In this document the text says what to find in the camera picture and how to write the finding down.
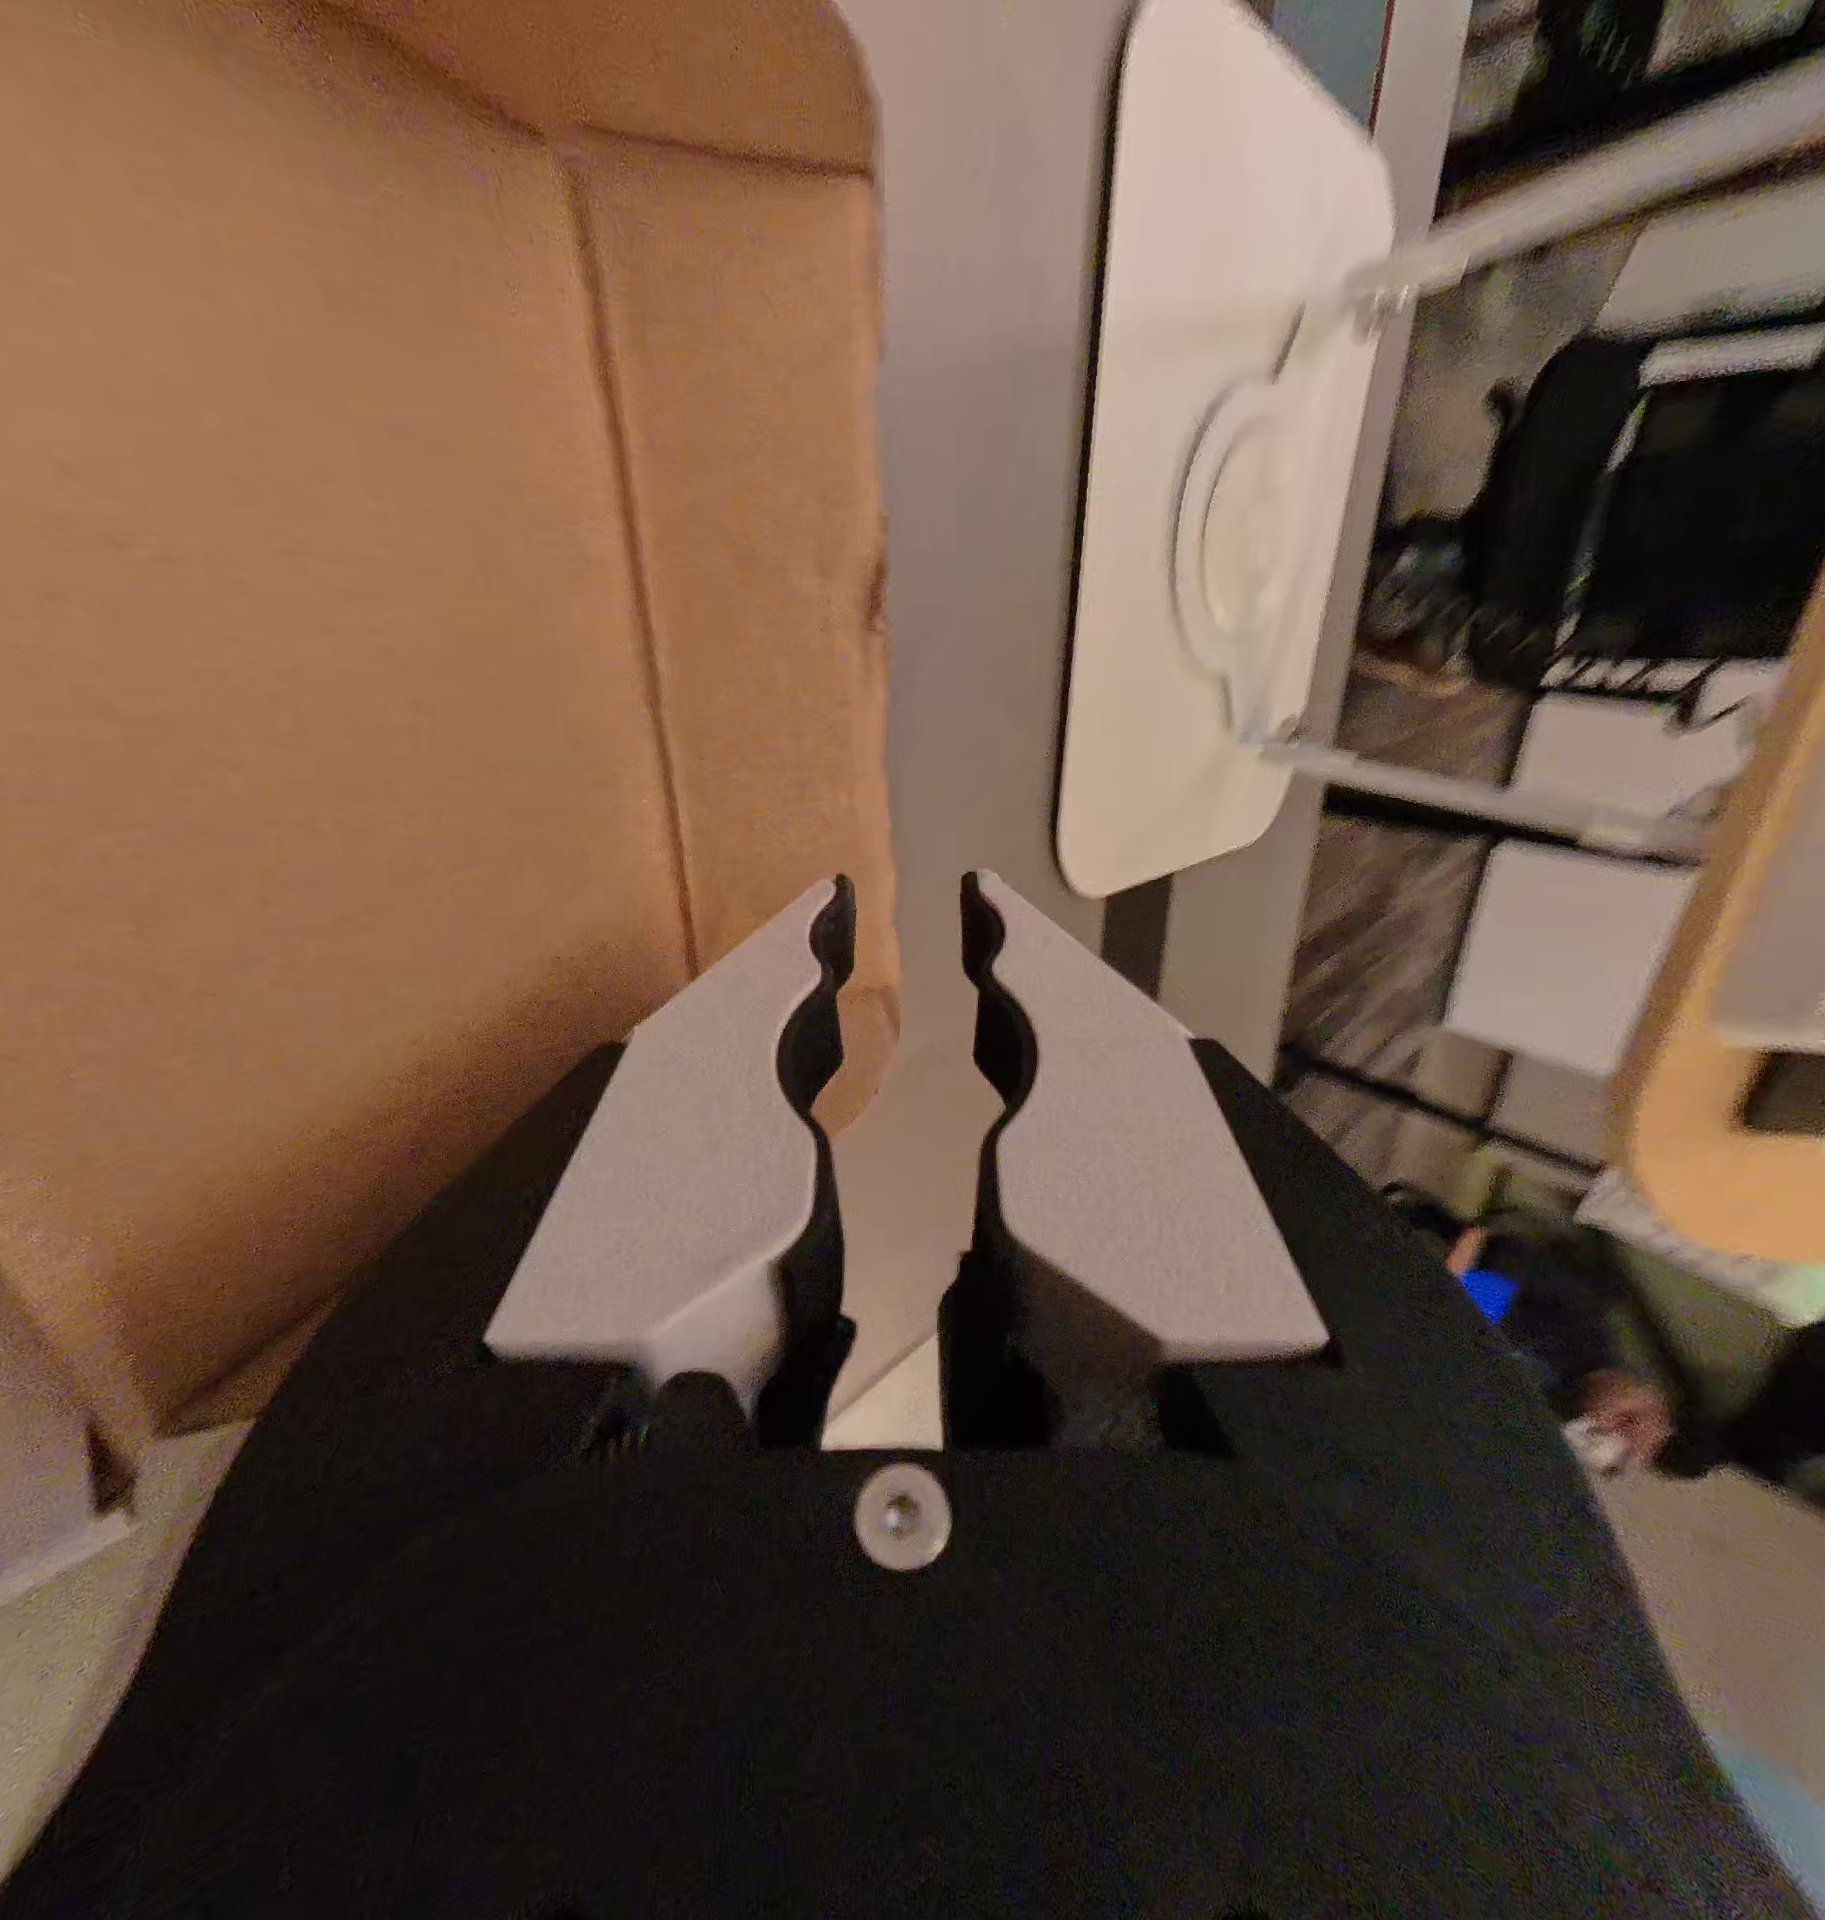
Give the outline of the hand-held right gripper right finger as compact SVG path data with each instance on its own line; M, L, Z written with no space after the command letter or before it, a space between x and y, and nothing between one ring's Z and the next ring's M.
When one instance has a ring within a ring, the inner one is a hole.
M998 874L956 906L998 1114L937 1308L946 1447L1226 1447L1208 1376L1331 1331L1197 1042Z

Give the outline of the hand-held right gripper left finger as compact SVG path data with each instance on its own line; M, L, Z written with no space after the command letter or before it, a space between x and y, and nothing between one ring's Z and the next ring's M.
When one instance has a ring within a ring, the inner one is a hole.
M499 1362L714 1376L765 1447L817 1447L851 1354L816 1096L844 1064L845 874L635 1026L486 1322Z

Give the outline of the white cardboard box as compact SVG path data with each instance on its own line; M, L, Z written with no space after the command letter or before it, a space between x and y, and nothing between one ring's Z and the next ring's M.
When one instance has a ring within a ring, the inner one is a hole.
M837 4L0 4L0 1608L810 882L900 1026Z

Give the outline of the white partition panel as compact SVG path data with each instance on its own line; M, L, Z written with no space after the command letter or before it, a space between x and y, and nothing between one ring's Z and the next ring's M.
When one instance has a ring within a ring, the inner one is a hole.
M1723 669L1677 731L1666 706L1548 695L1515 783L1697 822L1739 772L1781 669ZM1608 1078L1619 1065L1692 870L1598 851L1499 844L1480 874L1442 1026L1507 1055Z

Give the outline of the clear acrylic rod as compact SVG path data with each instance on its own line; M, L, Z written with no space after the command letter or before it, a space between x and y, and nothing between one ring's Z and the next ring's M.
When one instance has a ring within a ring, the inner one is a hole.
M1825 53L1786 64L1453 209L1332 294L1366 325L1493 259L1609 226L1825 142Z
M1524 785L1421 771L1297 737L1266 737L1255 748L1268 765L1318 783L1324 811L1400 829L1483 834L1666 866L1699 863L1713 831L1713 822L1680 809L1645 812Z

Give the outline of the white instruction sheet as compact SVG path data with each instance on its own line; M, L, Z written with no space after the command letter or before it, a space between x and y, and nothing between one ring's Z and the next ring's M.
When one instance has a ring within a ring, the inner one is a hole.
M1723 815L1742 822L1751 888L1713 978L1713 1031L1753 1052L1825 1055L1825 715L1765 763L1764 709Z

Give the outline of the black office chair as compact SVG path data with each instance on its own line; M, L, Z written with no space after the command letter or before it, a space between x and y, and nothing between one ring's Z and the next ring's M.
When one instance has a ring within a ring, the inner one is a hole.
M1798 330L1583 335L1506 421L1470 526L1482 681L1781 660L1825 566L1825 360Z

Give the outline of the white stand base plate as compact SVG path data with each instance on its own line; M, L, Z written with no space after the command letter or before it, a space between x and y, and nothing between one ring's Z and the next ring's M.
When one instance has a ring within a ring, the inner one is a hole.
M1054 841L1125 893L1272 828L1338 572L1394 246L1388 167L1246 4L1117 69Z

